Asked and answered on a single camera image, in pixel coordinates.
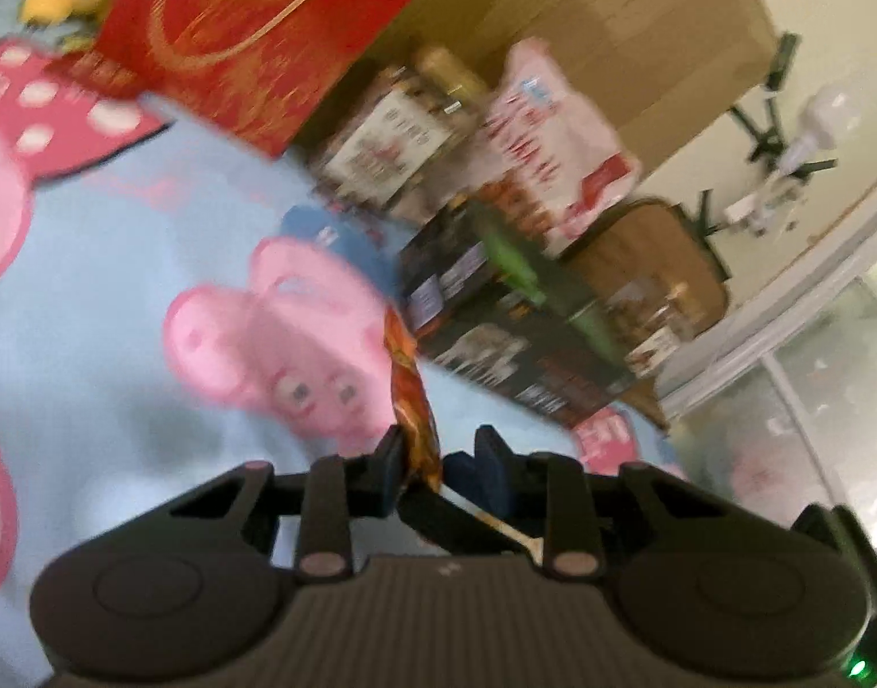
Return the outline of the orange snack packet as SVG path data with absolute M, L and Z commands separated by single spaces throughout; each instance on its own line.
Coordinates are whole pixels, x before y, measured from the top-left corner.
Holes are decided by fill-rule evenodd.
M 435 418 L 418 370 L 418 345 L 394 307 L 384 314 L 384 346 L 390 357 L 390 393 L 396 424 L 406 438 L 410 475 L 441 491 L 441 447 Z

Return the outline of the large clear snack jar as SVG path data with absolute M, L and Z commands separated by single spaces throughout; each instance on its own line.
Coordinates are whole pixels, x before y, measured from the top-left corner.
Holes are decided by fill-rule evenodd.
M 606 300 L 606 312 L 626 348 L 626 365 L 637 379 L 656 376 L 664 363 L 695 335 L 689 286 L 659 276 L 641 276 Z

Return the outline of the black cardboard box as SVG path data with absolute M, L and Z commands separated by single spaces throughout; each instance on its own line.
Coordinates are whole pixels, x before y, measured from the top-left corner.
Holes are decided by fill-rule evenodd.
M 436 365 L 573 429 L 634 379 L 505 286 L 474 232 L 471 199 L 454 197 L 399 255 L 408 329 Z

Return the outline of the green snack packet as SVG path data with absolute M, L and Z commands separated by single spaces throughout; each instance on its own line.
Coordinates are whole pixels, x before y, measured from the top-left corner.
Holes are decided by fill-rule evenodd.
M 560 261 L 545 256 L 537 243 L 528 241 L 508 225 L 496 208 L 471 199 L 468 212 L 473 216 L 474 232 L 484 243 L 488 261 L 505 286 L 582 334 L 592 351 L 632 381 L 626 348 L 615 335 L 606 309 L 591 286 Z

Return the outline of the cartoon pig bedsheet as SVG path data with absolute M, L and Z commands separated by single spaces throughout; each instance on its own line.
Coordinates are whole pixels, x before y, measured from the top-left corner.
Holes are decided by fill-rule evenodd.
M 338 451 L 189 388 L 166 359 L 172 303 L 245 291 L 253 252 L 278 236 L 384 286 L 406 239 L 387 225 L 368 241 L 296 158 L 266 160 L 186 115 L 30 205 L 0 275 L 0 686 L 48 677 L 28 601 L 54 557 L 238 464 L 292 474 Z

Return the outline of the gold-lid nut jar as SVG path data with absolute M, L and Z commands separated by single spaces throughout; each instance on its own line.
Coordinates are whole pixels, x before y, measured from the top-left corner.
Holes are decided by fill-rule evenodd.
M 318 190 L 410 224 L 440 208 L 436 176 L 479 129 L 490 89 L 446 46 L 423 44 L 377 73 L 312 160 Z

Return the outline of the pink snack bag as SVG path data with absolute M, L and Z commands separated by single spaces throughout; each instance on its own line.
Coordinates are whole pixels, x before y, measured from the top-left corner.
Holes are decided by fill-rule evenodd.
M 511 46 L 473 137 L 465 186 L 552 256 L 582 238 L 641 179 L 641 162 L 606 116 L 572 89 L 539 39 Z

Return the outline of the red gift bag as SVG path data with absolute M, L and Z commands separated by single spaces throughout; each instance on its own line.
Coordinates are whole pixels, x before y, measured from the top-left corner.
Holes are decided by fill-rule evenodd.
M 412 0 L 115 0 L 96 41 L 110 92 L 160 93 L 268 155 Z

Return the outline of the brown cardboard sheet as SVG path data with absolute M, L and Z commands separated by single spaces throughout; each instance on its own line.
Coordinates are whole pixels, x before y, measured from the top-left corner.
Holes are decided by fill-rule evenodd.
M 368 53 L 394 61 L 436 42 L 495 83 L 527 37 L 543 39 L 645 171 L 760 84 L 777 44 L 763 0 L 414 0 Z

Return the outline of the white window frame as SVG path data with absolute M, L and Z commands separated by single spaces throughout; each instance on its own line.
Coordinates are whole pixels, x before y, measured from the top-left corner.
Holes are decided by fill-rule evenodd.
M 844 503 L 877 523 L 877 185 L 664 379 L 690 478 L 791 522 Z

